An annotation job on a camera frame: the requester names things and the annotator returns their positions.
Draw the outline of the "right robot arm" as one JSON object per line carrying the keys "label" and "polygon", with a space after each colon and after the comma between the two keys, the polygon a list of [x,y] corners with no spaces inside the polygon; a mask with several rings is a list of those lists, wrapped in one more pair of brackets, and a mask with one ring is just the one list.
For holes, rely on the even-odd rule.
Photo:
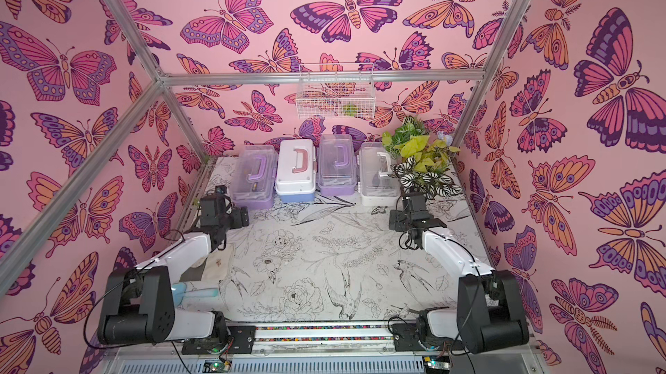
{"label": "right robot arm", "polygon": [[480,354],[529,342],[527,316],[511,272],[482,262],[445,223],[430,214],[426,197],[411,192],[390,211],[390,229],[407,237],[408,249],[423,250],[457,280],[455,308],[420,311],[416,337],[425,349],[447,351],[455,344]]}

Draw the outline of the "white toolbox clear lid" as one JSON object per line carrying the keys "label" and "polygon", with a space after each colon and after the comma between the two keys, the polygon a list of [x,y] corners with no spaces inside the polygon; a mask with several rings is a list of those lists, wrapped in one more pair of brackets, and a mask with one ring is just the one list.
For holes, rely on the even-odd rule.
{"label": "white toolbox clear lid", "polygon": [[390,207],[401,194],[400,183],[392,176],[393,159],[381,143],[362,143],[358,152],[358,191],[364,207]]}

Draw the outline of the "blue toolbox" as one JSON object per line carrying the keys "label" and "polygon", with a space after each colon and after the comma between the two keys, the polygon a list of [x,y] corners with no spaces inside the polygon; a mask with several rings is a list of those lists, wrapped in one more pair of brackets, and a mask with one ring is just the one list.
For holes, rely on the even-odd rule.
{"label": "blue toolbox", "polygon": [[312,140],[285,140],[280,143],[275,191],[282,203],[315,201],[315,164]]}

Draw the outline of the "purple toolbox clear lid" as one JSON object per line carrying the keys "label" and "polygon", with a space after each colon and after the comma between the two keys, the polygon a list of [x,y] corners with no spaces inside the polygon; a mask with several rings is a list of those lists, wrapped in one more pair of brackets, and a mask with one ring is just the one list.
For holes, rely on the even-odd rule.
{"label": "purple toolbox clear lid", "polygon": [[351,136],[325,135],[317,149],[317,187],[324,196],[353,195],[357,157]]}

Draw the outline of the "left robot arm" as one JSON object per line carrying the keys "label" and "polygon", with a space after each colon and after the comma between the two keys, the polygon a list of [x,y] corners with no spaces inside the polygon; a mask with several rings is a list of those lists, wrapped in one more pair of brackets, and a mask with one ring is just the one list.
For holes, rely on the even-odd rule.
{"label": "left robot arm", "polygon": [[195,263],[227,247],[227,232],[249,224],[247,209],[232,205],[227,187],[199,200],[199,220],[168,251],[109,275],[96,337],[105,348],[186,341],[211,354],[226,351],[232,334],[223,313],[178,308],[175,285]]}

